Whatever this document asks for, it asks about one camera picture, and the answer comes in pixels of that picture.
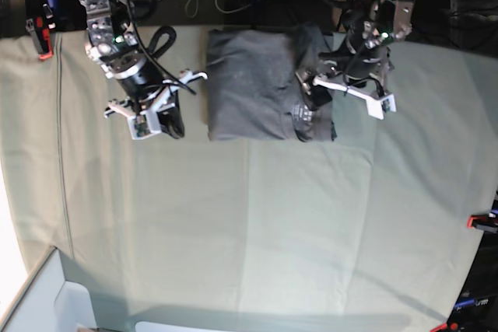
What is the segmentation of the red black clamp right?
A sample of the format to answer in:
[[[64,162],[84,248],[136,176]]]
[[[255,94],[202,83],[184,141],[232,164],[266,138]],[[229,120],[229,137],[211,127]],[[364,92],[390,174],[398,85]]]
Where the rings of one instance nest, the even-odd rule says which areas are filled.
[[[497,234],[497,210],[492,209],[485,214],[471,215],[467,221],[467,227],[490,234]]]

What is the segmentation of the grey t-shirt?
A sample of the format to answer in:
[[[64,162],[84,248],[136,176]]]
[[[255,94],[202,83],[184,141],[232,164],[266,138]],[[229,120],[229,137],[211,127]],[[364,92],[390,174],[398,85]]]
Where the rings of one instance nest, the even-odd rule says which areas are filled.
[[[301,68],[313,68],[325,48],[313,24],[284,33],[210,31],[205,86],[210,140],[335,140],[332,102],[309,110],[295,77]]]

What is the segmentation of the red black clamp left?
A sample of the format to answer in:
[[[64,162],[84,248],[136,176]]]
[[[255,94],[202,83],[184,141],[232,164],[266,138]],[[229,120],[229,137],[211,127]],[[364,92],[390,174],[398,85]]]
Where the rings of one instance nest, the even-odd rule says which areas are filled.
[[[26,31],[40,60],[53,56],[51,29],[54,28],[58,0],[25,0]]]

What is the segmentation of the red clamp bottom right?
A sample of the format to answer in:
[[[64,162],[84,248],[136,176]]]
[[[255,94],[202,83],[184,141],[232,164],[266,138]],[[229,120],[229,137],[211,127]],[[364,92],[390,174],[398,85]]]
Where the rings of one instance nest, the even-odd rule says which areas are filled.
[[[459,331],[459,328],[458,323],[447,322],[433,328],[430,332],[457,332]]]

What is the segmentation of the light green table cloth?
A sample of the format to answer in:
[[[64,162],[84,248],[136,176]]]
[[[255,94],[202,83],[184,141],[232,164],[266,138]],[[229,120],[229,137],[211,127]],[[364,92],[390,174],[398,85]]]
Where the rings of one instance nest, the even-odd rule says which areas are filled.
[[[497,188],[497,62],[393,47],[398,110],[337,96],[333,142],[211,142],[205,94],[186,136],[133,141],[120,96],[63,33],[42,61],[1,42],[1,162],[27,269],[49,246],[99,325],[428,331],[443,323]]]

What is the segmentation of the red black clamp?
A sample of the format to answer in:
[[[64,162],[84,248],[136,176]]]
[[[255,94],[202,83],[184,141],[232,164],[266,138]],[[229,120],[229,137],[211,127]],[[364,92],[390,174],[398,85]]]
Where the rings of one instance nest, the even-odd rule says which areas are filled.
[[[26,31],[40,60],[53,56],[51,29],[54,28],[58,0],[25,0]]]
[[[497,210],[492,209],[485,214],[471,215],[467,221],[467,227],[490,234],[497,234]]]

